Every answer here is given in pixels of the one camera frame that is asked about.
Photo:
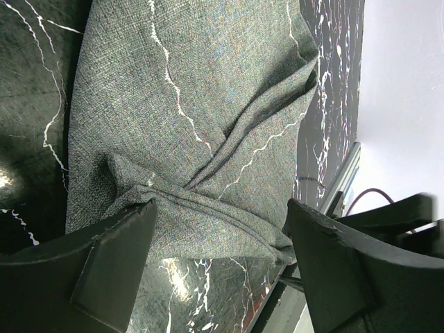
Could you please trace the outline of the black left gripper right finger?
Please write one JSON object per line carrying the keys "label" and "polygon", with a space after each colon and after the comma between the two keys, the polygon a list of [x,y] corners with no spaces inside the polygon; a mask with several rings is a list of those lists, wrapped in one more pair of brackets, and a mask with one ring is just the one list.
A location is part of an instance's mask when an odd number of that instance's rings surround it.
{"label": "black left gripper right finger", "polygon": [[287,223],[315,332],[442,332],[443,254],[434,199],[416,194],[339,219],[288,202]]}

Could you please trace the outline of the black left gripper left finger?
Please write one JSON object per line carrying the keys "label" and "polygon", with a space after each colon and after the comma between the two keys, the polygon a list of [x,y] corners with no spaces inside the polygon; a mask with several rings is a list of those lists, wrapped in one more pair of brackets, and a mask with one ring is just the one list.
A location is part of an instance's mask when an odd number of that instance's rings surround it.
{"label": "black left gripper left finger", "polygon": [[151,199],[1,256],[1,331],[125,332],[156,218]]}

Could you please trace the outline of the grey cloth napkin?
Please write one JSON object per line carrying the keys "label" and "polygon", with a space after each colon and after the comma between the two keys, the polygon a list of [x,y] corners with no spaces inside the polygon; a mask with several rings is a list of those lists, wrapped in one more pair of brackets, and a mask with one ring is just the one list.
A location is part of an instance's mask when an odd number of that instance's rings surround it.
{"label": "grey cloth napkin", "polygon": [[298,1],[93,1],[65,230],[154,200],[152,257],[294,263],[283,228],[317,60]]}

